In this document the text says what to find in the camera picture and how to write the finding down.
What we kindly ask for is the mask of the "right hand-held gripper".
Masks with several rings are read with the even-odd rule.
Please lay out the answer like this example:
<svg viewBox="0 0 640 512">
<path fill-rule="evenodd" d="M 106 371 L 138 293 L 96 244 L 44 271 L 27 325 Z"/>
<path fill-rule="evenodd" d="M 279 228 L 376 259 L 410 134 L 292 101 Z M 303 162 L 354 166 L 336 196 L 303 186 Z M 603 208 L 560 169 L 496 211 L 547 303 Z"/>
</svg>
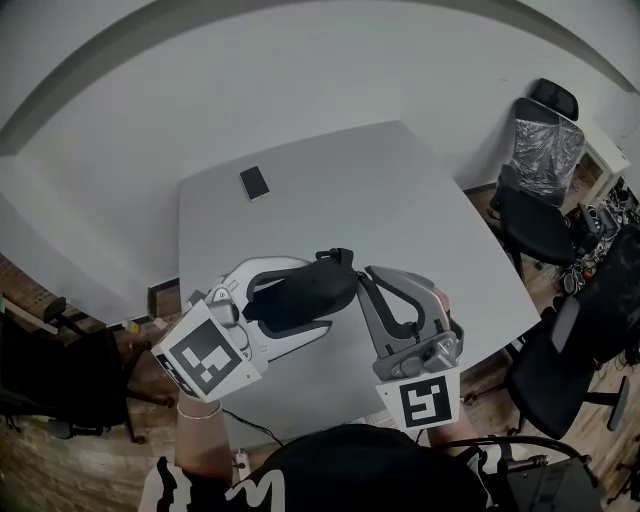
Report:
<svg viewBox="0 0 640 512">
<path fill-rule="evenodd" d="M 453 321 L 447 330 L 444 303 L 423 276 L 380 266 L 367 266 L 365 272 L 368 277 L 359 277 L 358 300 L 382 358 L 373 363 L 373 371 L 381 381 L 376 390 L 386 409 L 401 429 L 457 421 L 462 327 Z M 417 320 L 399 324 L 379 287 L 410 304 Z"/>
</svg>

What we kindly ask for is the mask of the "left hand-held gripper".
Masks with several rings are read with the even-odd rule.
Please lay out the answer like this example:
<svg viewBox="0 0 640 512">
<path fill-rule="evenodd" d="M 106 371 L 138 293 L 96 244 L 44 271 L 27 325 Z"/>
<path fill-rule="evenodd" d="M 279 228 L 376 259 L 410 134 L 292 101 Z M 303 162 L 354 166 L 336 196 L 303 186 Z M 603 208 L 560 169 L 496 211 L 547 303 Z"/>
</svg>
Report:
<svg viewBox="0 0 640 512">
<path fill-rule="evenodd" d="M 195 289 L 182 302 L 179 320 L 152 348 L 152 354 L 179 390 L 212 403 L 257 381 L 268 362 L 322 337 L 332 321 L 315 320 L 275 332 L 241 314 L 256 285 L 289 276 L 310 261 L 290 256 L 247 259 L 214 281 L 206 292 Z"/>
</svg>

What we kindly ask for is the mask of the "person's right hand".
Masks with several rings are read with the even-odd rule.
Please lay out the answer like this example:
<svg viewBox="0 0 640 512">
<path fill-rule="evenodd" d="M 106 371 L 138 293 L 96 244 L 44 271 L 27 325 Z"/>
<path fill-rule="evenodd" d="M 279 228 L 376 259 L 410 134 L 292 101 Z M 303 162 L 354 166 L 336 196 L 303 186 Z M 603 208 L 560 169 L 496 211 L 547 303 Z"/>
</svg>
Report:
<svg viewBox="0 0 640 512">
<path fill-rule="evenodd" d="M 437 286 L 431 288 L 430 294 L 433 317 L 440 319 L 443 323 L 448 323 L 451 311 L 449 297 Z"/>
</svg>

